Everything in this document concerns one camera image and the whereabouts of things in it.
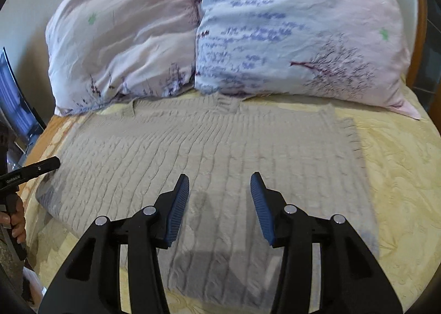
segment small screw on device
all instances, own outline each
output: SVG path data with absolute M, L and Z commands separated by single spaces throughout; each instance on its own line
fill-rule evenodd
M 97 219 L 95 219 L 95 224 L 97 226 L 102 226 L 103 224 L 106 224 L 107 222 L 107 218 L 104 217 L 103 215 L 101 217 L 98 217 Z
M 287 213 L 287 214 L 294 214 L 297 212 L 297 207 L 292 205 L 292 204 L 287 204 L 283 210 Z
M 145 215 L 153 215 L 156 213 L 156 208 L 154 206 L 148 206 L 143 209 Z
M 333 218 L 334 222 L 338 224 L 343 224 L 346 222 L 346 218 L 343 217 L 341 214 L 336 214 Z

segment yellow bed sheet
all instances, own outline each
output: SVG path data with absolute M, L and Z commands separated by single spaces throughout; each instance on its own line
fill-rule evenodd
M 416 96 L 406 98 L 420 111 L 420 121 L 338 100 L 272 95 L 249 102 L 285 109 L 315 111 L 331 102 L 336 114 L 357 124 L 371 185 L 380 238 L 379 262 L 403 309 L 409 308 L 431 280 L 441 261 L 441 138 Z M 192 91 L 185 97 L 198 96 Z M 115 111 L 115 105 L 109 111 Z M 54 116 L 28 158 L 47 158 L 79 117 Z M 22 188 L 26 203 L 29 257 L 43 284 L 49 286 L 77 239 L 37 203 L 37 180 Z M 127 272 L 121 270 L 123 310 L 129 312 Z M 246 313 L 167 293 L 172 313 Z

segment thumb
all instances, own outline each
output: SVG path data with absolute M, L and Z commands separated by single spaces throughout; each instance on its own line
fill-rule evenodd
M 10 217 L 5 213 L 0 213 L 0 224 L 10 224 Z

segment pillowcase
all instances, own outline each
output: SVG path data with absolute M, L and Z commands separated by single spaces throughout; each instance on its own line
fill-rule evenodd
M 396 0 L 202 0 L 195 87 L 361 102 L 414 118 Z
M 178 94 L 198 20 L 193 0 L 64 0 L 46 29 L 55 114 Z

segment person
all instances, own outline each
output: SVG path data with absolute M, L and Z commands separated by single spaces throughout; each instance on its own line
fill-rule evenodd
M 18 243 L 26 241 L 26 220 L 25 209 L 21 198 L 17 200 L 17 212 L 9 217 L 6 213 L 0 212 L 0 224 L 10 224 L 12 226 L 12 236 L 17 238 Z M 9 249 L 0 232 L 0 264 L 8 275 L 17 294 L 21 296 L 23 292 L 23 267 L 24 262 L 17 262 L 13 259 Z

